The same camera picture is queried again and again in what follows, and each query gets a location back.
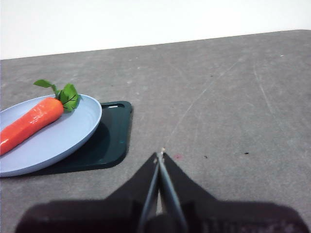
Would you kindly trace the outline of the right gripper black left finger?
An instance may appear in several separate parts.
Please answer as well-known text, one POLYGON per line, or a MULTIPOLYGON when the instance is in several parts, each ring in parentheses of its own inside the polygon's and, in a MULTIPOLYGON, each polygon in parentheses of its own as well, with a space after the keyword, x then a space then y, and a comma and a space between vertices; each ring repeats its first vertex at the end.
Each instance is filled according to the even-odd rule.
POLYGON ((153 153, 121 187, 100 200, 55 200, 29 208, 17 233, 134 233, 155 189, 153 153))

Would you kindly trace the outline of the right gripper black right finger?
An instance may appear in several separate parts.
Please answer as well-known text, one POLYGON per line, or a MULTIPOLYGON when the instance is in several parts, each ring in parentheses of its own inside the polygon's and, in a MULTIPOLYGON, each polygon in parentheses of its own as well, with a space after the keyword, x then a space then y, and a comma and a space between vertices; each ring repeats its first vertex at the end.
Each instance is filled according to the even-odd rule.
POLYGON ((219 200, 171 159, 163 162, 190 233, 305 233, 299 213, 272 202, 219 200))

